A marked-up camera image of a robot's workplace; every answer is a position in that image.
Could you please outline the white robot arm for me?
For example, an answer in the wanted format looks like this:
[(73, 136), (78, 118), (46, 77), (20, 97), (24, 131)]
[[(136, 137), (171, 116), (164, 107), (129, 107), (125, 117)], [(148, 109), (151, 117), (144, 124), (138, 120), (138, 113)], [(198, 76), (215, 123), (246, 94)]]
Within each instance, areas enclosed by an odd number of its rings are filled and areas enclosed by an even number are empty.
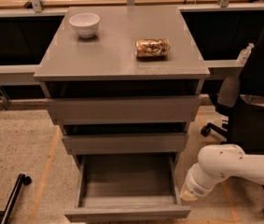
[(203, 147), (198, 154), (198, 162), (188, 170), (180, 198), (188, 202), (196, 201), (231, 176), (264, 186), (264, 155), (246, 154), (237, 145)]

